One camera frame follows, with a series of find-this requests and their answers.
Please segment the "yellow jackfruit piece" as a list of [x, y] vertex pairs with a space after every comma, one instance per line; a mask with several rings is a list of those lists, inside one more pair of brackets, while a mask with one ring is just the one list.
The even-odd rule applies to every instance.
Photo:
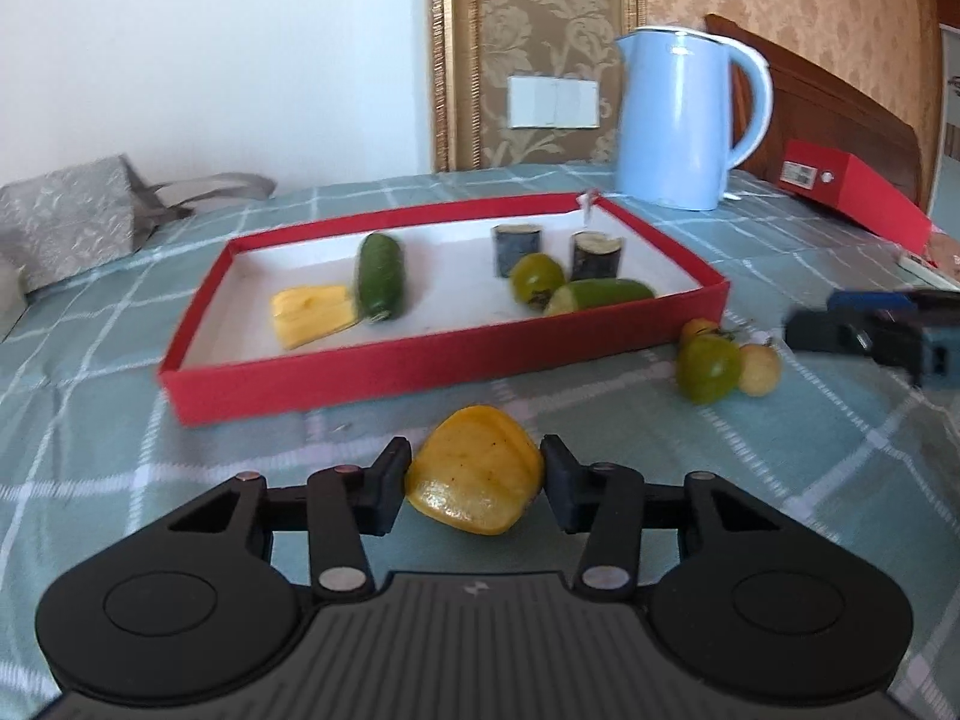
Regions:
[[444, 419], [405, 475], [405, 496], [420, 514], [474, 535], [506, 533], [544, 481], [537, 445], [505, 411], [473, 405]]
[[297, 286], [272, 296], [272, 325], [285, 349], [295, 349], [359, 322], [352, 291], [345, 284]]

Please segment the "green tomato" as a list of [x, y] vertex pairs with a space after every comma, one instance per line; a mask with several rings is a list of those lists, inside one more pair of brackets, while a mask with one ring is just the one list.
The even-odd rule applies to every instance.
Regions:
[[509, 284], [517, 304], [542, 310], [553, 294], [566, 284], [563, 267], [544, 252], [527, 254], [511, 268]]
[[677, 387], [695, 405], [711, 405], [732, 394], [739, 385], [740, 374], [740, 348], [715, 333], [688, 340], [675, 362]]

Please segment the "cut green cucumber half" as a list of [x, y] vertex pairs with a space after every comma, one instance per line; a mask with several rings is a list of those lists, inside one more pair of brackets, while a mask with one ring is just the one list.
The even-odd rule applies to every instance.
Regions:
[[656, 293], [647, 284], [625, 278], [572, 281], [556, 289], [545, 307], [544, 316], [561, 316], [625, 302], [646, 301], [654, 296]]

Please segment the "whole-end green cucumber half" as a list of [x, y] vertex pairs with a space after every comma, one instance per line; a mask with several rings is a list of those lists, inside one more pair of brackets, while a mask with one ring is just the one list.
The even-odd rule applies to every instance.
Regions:
[[355, 293], [358, 309], [371, 322], [397, 319], [407, 293], [404, 247], [386, 232], [371, 232], [359, 246]]

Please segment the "sugarcane piece flat top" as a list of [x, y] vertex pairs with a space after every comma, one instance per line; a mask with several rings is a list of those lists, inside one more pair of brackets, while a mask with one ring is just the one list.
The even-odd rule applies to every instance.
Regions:
[[542, 250], [542, 228], [537, 224], [497, 224], [493, 231], [496, 275], [507, 278], [524, 257]]

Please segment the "red cardboard box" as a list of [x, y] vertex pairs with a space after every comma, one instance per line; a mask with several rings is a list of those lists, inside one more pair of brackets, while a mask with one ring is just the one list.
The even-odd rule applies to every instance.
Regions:
[[926, 252], [931, 220], [905, 193], [854, 154], [789, 140], [778, 187], [830, 208], [914, 255]]

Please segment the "red shallow cardboard tray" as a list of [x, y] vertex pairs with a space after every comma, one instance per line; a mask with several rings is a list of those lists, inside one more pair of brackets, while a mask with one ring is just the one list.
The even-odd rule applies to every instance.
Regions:
[[[277, 227], [226, 244], [200, 283], [158, 376], [185, 426], [308, 411], [502, 379], [667, 344], [685, 322], [716, 320], [731, 283], [685, 245], [604, 197], [579, 192], [459, 200]], [[494, 273], [493, 231], [535, 224], [542, 247], [567, 262], [583, 229], [623, 239], [622, 277], [649, 301], [540, 319]], [[404, 247], [407, 305], [286, 351], [270, 299], [297, 286], [355, 276], [371, 232]]]

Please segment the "brown wooden headboard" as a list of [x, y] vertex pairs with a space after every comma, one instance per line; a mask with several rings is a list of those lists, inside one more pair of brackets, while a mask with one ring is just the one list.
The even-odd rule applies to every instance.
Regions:
[[867, 94], [811, 60], [709, 13], [706, 29], [757, 49], [770, 66], [775, 97], [765, 138], [740, 165], [772, 184], [791, 140], [854, 154], [918, 206], [923, 199], [921, 149], [913, 127]]

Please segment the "light blue electric kettle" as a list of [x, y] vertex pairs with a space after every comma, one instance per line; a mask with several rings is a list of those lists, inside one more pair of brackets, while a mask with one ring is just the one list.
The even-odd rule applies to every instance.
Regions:
[[626, 70], [615, 190], [670, 210], [715, 210], [727, 176], [755, 153], [775, 92], [757, 49], [680, 26], [617, 39]]

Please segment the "green checked tablecloth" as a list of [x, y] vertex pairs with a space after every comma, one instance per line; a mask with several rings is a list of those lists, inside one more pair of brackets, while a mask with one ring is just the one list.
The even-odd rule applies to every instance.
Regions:
[[302, 483], [366, 463], [395, 434], [423, 439], [488, 403], [585, 461], [674, 484], [709, 470], [888, 572], [914, 634], [896, 699], [958, 712], [958, 398], [914, 390], [862, 359], [786, 355], [768, 397], [695, 406], [654, 348], [395, 400], [187, 429], [156, 371], [224, 244], [249, 232], [420, 203], [607, 190], [604, 166], [562, 164], [331, 185], [192, 216], [137, 255], [36, 294], [2, 346], [2, 712], [28, 718], [57, 689], [34, 639], [54, 578], [213, 484], [256, 470]]

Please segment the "cat print tissue pack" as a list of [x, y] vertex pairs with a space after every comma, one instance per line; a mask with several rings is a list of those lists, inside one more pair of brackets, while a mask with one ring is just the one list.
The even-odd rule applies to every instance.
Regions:
[[8, 337], [28, 309], [23, 291], [23, 270], [5, 257], [0, 259], [0, 340]]

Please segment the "grey patterned paper bag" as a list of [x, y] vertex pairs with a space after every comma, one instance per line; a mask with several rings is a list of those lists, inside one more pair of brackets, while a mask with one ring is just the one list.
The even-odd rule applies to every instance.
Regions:
[[3, 185], [2, 262], [32, 293], [135, 254], [167, 224], [275, 188], [251, 172], [150, 184], [123, 154], [65, 167]]

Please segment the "white wall switch panel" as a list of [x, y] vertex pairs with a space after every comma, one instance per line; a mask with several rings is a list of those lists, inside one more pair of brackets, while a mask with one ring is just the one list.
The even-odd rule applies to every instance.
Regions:
[[589, 130], [601, 123], [599, 83], [592, 80], [512, 75], [506, 98], [511, 128]]

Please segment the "gold ornate wall frame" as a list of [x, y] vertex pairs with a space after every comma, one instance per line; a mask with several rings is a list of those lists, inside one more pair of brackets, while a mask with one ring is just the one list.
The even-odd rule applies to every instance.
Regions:
[[[612, 160], [623, 91], [615, 39], [643, 16], [644, 0], [430, 0], [434, 169]], [[599, 123], [512, 128], [513, 76], [597, 83]]]

